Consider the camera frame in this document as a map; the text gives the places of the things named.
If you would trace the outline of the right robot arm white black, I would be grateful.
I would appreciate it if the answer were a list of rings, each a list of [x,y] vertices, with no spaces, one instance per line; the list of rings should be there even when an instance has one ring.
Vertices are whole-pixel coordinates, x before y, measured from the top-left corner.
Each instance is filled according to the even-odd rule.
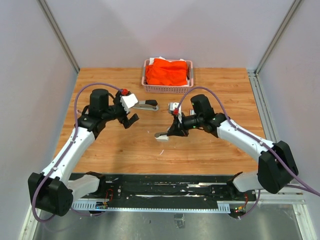
[[[199,129],[235,145],[258,163],[255,172],[239,172],[227,181],[226,193],[232,200],[240,199],[249,190],[278,193],[299,174],[291,149],[284,141],[272,142],[259,137],[223,113],[216,113],[209,99],[198,94],[191,99],[193,115],[186,116],[177,102],[168,104],[173,123],[166,135],[187,137],[189,130]]]

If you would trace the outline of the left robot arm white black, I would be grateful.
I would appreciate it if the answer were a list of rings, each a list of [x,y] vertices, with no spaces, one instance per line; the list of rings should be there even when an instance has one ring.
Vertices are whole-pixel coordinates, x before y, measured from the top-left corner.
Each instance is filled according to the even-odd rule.
[[[109,104],[109,97],[108,90],[94,89],[89,104],[84,107],[81,116],[75,118],[75,126],[63,148],[41,173],[33,172],[28,178],[31,209],[37,221],[43,222],[37,215],[38,209],[62,217],[75,201],[85,195],[101,198],[107,193],[103,174],[90,171],[77,180],[69,179],[78,161],[107,122],[118,120],[128,129],[139,120],[137,114],[128,117],[131,108],[139,103],[135,94],[127,89],[118,89],[113,104]]]

